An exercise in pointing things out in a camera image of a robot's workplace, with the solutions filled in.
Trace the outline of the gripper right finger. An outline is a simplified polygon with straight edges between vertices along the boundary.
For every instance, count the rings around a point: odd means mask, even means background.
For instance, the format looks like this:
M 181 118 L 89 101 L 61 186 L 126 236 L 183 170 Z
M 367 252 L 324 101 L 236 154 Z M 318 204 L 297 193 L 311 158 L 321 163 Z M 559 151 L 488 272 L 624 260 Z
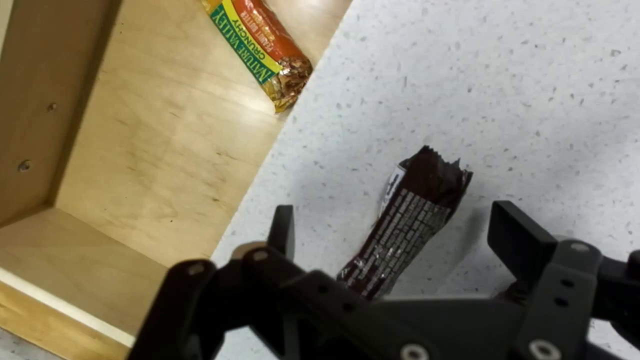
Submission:
M 592 319 L 640 351 L 640 249 L 623 262 L 558 240 L 507 200 L 491 205 L 487 244 L 526 291 L 509 360 L 622 360 L 588 340 Z

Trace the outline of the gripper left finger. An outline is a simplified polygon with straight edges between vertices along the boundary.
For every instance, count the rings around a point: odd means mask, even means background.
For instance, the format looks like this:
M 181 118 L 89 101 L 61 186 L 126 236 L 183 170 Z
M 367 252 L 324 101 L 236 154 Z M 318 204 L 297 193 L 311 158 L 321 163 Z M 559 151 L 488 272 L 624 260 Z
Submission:
M 322 271 L 293 262 L 292 205 L 275 208 L 266 244 L 222 268 L 172 266 L 126 360 L 215 360 L 249 328 L 277 360 L 432 360 L 417 333 Z

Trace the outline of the light wooden drawer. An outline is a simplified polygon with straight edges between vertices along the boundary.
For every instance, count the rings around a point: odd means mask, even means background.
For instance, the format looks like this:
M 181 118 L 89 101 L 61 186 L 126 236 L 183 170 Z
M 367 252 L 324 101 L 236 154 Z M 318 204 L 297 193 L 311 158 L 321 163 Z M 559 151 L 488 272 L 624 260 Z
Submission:
M 123 360 L 287 116 L 201 0 L 0 0 L 0 359 Z

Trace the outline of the brown snack bar wrapper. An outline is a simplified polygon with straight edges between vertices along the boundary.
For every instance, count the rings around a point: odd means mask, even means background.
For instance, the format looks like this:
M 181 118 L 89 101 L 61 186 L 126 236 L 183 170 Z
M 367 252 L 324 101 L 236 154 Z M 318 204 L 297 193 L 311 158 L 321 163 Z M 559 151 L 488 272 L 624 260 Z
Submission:
M 460 160 L 423 146 L 391 173 L 377 219 L 336 280 L 366 300 L 386 296 L 424 246 L 450 221 L 473 180 Z

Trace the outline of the orange and green granola bar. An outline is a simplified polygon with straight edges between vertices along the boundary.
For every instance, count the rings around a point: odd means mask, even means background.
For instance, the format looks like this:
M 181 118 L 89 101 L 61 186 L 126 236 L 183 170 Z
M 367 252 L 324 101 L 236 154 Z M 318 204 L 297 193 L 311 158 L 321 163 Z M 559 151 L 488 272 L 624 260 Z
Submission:
M 313 73 L 265 0 L 199 0 L 208 18 L 274 105 L 283 113 L 298 100 Z

